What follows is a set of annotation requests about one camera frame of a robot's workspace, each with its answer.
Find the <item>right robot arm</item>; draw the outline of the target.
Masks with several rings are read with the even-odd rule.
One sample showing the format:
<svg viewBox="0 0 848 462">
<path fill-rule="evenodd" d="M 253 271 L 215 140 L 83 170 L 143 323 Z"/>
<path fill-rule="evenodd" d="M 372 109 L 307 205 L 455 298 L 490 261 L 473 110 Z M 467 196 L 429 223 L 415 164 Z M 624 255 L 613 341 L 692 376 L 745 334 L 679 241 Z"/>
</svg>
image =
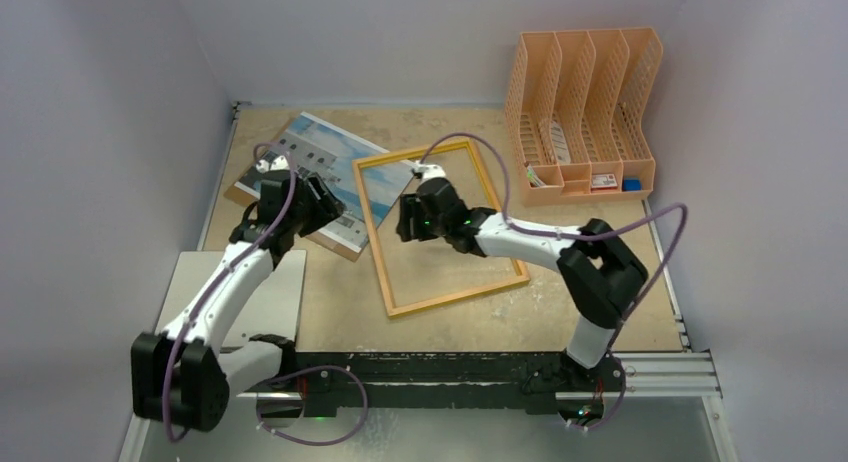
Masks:
<svg viewBox="0 0 848 462">
<path fill-rule="evenodd" d="M 645 265 L 608 223 L 593 218 L 577 228 L 506 221 L 493 208 L 468 207 L 443 177 L 399 198 L 396 233 L 404 242 L 443 239 L 455 251 L 515 259 L 558 273 L 579 313 L 560 358 L 571 387 L 596 381 L 625 314 L 648 281 Z"/>
</svg>

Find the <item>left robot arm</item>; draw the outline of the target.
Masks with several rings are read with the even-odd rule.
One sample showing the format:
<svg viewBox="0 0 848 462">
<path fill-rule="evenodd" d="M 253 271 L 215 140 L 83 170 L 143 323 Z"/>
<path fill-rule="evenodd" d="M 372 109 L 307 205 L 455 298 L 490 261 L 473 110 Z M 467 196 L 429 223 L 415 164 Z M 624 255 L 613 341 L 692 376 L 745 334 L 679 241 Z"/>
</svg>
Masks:
<svg viewBox="0 0 848 462">
<path fill-rule="evenodd" d="M 252 336 L 233 352 L 224 339 L 248 300 L 273 273 L 297 237 L 339 218 L 345 205 L 317 174 L 271 169 L 260 197 L 243 212 L 213 275 L 178 317 L 132 343 L 132 405 L 136 416 L 162 423 L 171 442 L 209 432 L 229 401 L 261 383 L 284 391 L 297 381 L 292 340 Z"/>
</svg>

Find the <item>yellow wooden picture frame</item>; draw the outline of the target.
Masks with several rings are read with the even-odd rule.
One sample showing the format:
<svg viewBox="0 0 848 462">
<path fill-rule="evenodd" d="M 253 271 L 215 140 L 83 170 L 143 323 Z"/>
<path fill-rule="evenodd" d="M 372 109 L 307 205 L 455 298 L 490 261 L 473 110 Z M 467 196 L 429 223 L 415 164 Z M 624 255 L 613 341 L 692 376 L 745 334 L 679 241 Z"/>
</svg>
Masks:
<svg viewBox="0 0 848 462">
<path fill-rule="evenodd" d="M 469 154 L 476 176 L 481 183 L 487 201 L 490 203 L 488 208 L 468 208 L 457 195 L 456 190 L 447 187 L 446 177 L 440 175 L 436 168 L 428 167 L 425 163 L 425 159 L 431 154 L 442 154 L 457 150 L 464 150 Z M 514 275 L 502 281 L 398 306 L 395 303 L 381 241 L 373 222 L 373 213 L 362 171 L 405 161 L 413 163 L 414 175 L 425 184 L 425 188 L 422 193 L 403 194 L 399 197 L 398 207 L 400 212 L 396 233 L 404 242 L 411 240 L 427 241 L 445 237 L 447 242 L 459 252 L 482 256 L 483 252 L 476 245 L 474 235 L 482 226 L 486 216 L 491 216 L 502 209 L 488 169 L 478 148 L 473 144 L 470 134 L 448 135 L 429 147 L 404 149 L 355 159 L 352 162 L 354 181 L 360 196 L 360 205 L 369 244 L 372 248 L 378 283 L 387 315 L 390 318 L 523 287 L 530 282 L 527 265 L 516 258 L 512 258 L 510 262 Z"/>
</svg>

